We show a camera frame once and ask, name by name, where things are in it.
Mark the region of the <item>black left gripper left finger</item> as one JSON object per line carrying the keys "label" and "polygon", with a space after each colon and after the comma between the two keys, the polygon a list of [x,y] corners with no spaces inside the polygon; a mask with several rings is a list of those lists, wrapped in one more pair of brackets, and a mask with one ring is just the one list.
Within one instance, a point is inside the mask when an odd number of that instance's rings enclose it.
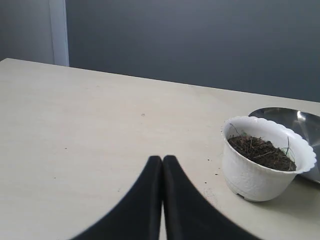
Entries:
{"label": "black left gripper left finger", "polygon": [[163,200],[163,162],[150,156],[119,203],[74,240],[158,240]]}

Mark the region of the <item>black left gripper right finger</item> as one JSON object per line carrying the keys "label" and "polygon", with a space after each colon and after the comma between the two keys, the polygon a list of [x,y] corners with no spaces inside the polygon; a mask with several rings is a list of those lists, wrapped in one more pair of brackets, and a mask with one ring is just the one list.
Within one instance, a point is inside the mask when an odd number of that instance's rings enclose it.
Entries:
{"label": "black left gripper right finger", "polygon": [[177,158],[163,159],[164,216],[168,240],[251,240],[213,207],[189,180]]}

